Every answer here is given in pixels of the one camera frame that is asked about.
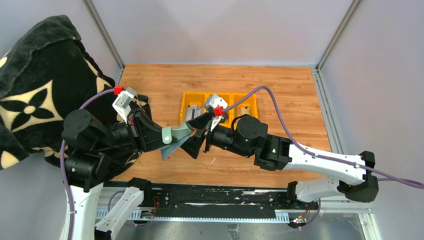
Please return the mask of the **mint green card holder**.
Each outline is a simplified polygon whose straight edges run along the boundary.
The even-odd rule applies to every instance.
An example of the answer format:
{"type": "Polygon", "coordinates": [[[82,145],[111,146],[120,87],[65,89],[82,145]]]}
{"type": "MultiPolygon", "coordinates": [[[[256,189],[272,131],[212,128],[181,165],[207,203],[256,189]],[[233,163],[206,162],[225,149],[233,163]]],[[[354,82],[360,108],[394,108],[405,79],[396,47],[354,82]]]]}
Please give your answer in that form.
{"type": "Polygon", "coordinates": [[[195,129],[187,121],[181,123],[177,128],[171,126],[162,128],[161,138],[165,144],[160,148],[162,160],[167,159],[177,148],[181,147],[194,131],[195,129]]]}

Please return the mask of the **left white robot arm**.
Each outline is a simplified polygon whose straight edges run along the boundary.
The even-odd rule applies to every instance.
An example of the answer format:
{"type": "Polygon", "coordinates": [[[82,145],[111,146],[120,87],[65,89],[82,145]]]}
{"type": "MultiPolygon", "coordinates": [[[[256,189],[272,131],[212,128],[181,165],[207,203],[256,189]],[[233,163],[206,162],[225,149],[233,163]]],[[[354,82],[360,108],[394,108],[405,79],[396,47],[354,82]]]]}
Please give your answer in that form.
{"type": "Polygon", "coordinates": [[[124,163],[154,150],[165,153],[179,145],[172,129],[154,123],[143,109],[133,109],[126,122],[108,126],[85,109],[74,110],[64,120],[62,138],[70,148],[69,156],[61,158],[68,198],[62,234],[66,239],[114,240],[136,207],[149,207],[142,219],[150,221],[165,205],[149,180],[134,177],[106,216],[96,222],[101,191],[114,173],[113,162],[124,163]]]}

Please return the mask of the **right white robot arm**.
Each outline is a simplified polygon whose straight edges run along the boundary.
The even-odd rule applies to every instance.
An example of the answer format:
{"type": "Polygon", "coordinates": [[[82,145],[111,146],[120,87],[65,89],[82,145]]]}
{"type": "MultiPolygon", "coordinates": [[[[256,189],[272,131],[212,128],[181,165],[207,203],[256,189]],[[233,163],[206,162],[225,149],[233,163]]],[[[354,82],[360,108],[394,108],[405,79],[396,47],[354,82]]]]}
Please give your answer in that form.
{"type": "Polygon", "coordinates": [[[374,154],[364,151],[359,155],[327,152],[268,133],[268,125],[248,114],[237,117],[230,127],[212,126],[211,114],[192,119],[195,134],[181,148],[196,159],[212,146],[236,155],[254,157],[254,165],[267,171],[283,169],[303,170],[323,175],[311,181],[292,181],[287,185],[286,204],[298,209],[317,199],[345,196],[348,200],[370,203],[379,192],[379,183],[372,174],[374,154]]]}

